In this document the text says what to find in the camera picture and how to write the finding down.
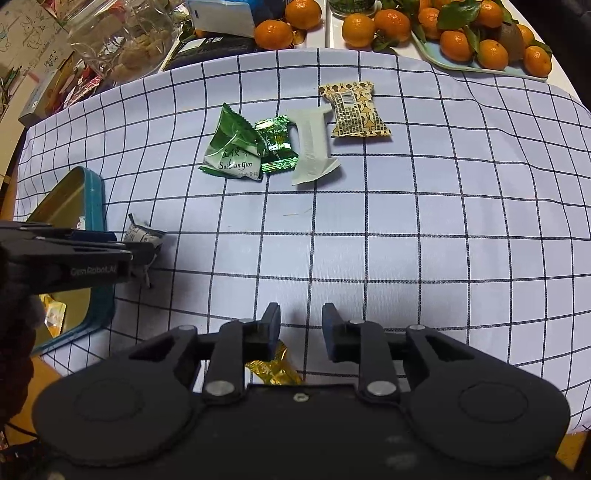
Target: leaf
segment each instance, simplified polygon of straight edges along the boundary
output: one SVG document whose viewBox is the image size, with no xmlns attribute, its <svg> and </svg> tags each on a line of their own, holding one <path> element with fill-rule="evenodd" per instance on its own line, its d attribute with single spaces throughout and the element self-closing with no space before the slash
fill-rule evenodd
<svg viewBox="0 0 591 480">
<path fill-rule="evenodd" d="M 472 50 L 476 52 L 476 55 L 480 53 L 480 34 L 479 32 L 474 32 L 470 27 L 462 28 L 466 38 L 468 39 L 468 43 L 472 47 Z"/>
<path fill-rule="evenodd" d="M 512 23 L 513 16 L 505 7 L 503 7 L 503 22 Z"/>
<path fill-rule="evenodd" d="M 480 11 L 479 0 L 464 0 L 443 5 L 439 11 L 437 28 L 440 30 L 459 30 L 474 22 Z"/>
<path fill-rule="evenodd" d="M 388 47 L 396 47 L 400 43 L 396 38 L 386 38 L 384 35 L 378 30 L 378 35 L 374 38 L 373 42 L 371 42 L 371 49 L 373 51 L 381 51 Z"/>
<path fill-rule="evenodd" d="M 388 44 L 388 41 L 384 41 L 383 38 L 374 38 L 374 41 L 371 42 L 371 48 L 376 53 L 387 53 L 389 55 L 398 55 L 396 51 Z"/>
<path fill-rule="evenodd" d="M 513 22 L 513 16 L 511 15 L 511 12 L 509 12 L 505 8 L 505 5 L 503 5 L 503 2 L 501 0 L 492 0 L 492 1 L 503 9 L 503 22 L 506 22 L 506 23 Z"/>
<path fill-rule="evenodd" d="M 535 38 L 531 41 L 530 47 L 539 47 L 542 50 L 544 50 L 548 55 L 550 55 L 550 57 L 552 57 L 552 49 L 545 43 L 542 43 L 536 40 Z"/>
<path fill-rule="evenodd" d="M 407 15 L 416 16 L 418 15 L 419 0 L 400 0 L 402 8 Z"/>
<path fill-rule="evenodd" d="M 413 32 L 422 43 L 427 43 L 425 31 L 423 30 L 423 26 L 420 23 L 413 23 Z"/>
</svg>

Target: gold candy wrapper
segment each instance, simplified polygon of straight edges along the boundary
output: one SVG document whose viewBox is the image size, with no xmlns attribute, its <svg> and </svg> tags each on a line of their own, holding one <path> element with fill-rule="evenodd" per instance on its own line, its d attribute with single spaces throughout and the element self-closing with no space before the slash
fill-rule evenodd
<svg viewBox="0 0 591 480">
<path fill-rule="evenodd" d="M 64 317 L 66 315 L 66 304 L 54 300 L 53 297 L 47 293 L 39 295 L 45 307 L 45 325 L 53 338 L 61 334 L 64 328 Z"/>
<path fill-rule="evenodd" d="M 382 137 L 390 130 L 379 117 L 371 99 L 372 82 L 329 83 L 319 93 L 333 105 L 336 127 L 333 137 Z"/>
<path fill-rule="evenodd" d="M 270 362 L 254 360 L 246 364 L 252 373 L 259 377 L 266 385 L 300 385 L 300 374 L 287 359 L 287 347 L 279 340 L 275 358 Z"/>
</svg>

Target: cable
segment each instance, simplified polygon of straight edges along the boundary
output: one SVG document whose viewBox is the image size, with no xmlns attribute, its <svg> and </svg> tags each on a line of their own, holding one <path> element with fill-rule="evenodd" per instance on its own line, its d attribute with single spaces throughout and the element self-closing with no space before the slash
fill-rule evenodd
<svg viewBox="0 0 591 480">
<path fill-rule="evenodd" d="M 17 432 L 24 434 L 24 435 L 29 435 L 29 437 L 33 437 L 35 439 L 39 438 L 39 436 L 36 433 L 29 432 L 28 430 L 22 429 L 22 428 L 16 426 L 14 423 L 7 422 L 6 426 L 12 428 L 13 430 L 16 430 Z"/>
</svg>

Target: tablecloth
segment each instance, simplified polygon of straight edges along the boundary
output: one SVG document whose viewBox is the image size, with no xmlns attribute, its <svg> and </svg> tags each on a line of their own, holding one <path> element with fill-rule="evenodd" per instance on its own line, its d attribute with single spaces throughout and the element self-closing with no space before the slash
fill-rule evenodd
<svg viewBox="0 0 591 480">
<path fill-rule="evenodd" d="M 374 82 L 392 137 L 331 139 L 342 166 L 327 177 L 294 187 L 291 173 L 257 183 L 196 168 L 222 103 L 254 122 L 321 104 L 319 84 L 359 79 Z M 82 165 L 104 180 L 108 229 L 122 235 L 133 213 L 168 235 L 154 288 L 118 285 L 110 328 L 44 358 L 67 374 L 175 326 L 214 332 L 277 301 L 305 381 L 353 381 L 356 365 L 332 364 L 324 348 L 320 311 L 332 301 L 345 319 L 393 332 L 422 323 L 542 376 L 581 429 L 590 142 L 591 115 L 557 87 L 364 51 L 232 57 L 110 90 L 29 130 L 15 218 Z"/>
</svg>

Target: light blue plate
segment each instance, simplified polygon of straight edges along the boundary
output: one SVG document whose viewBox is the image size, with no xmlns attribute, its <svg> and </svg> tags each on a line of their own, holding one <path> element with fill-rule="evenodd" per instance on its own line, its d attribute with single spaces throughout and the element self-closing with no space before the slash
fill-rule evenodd
<svg viewBox="0 0 591 480">
<path fill-rule="evenodd" d="M 417 36 L 413 33 L 413 41 L 417 46 L 421 55 L 425 57 L 425 59 L 434 65 L 437 65 L 439 68 L 445 70 L 457 70 L 460 72 L 484 72 L 484 73 L 493 73 L 495 75 L 507 75 L 509 77 L 520 77 L 530 80 L 536 80 L 538 82 L 545 82 L 548 77 L 546 78 L 539 78 L 533 77 L 526 73 L 523 67 L 509 65 L 505 70 L 490 70 L 490 69 L 483 69 L 476 60 L 472 60 L 470 62 L 458 62 L 458 61 L 451 61 L 441 53 L 441 49 L 439 48 L 439 42 L 434 40 L 427 40 L 427 43 L 421 42 Z"/>
</svg>

